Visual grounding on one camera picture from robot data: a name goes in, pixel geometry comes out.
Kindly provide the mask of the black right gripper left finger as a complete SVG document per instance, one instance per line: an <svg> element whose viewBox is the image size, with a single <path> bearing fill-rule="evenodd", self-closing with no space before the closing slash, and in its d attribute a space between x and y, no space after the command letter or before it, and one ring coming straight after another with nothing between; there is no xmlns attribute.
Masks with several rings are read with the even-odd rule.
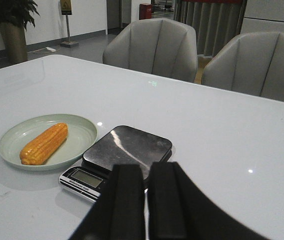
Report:
<svg viewBox="0 0 284 240"><path fill-rule="evenodd" d="M115 165L99 199L71 240L143 240L144 181L140 166Z"/></svg>

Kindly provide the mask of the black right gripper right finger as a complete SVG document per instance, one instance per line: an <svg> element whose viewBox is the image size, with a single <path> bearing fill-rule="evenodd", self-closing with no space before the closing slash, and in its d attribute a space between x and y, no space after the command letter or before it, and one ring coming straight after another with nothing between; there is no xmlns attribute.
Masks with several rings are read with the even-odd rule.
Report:
<svg viewBox="0 0 284 240"><path fill-rule="evenodd" d="M152 240L263 240L214 204L176 162L155 162L148 185Z"/></svg>

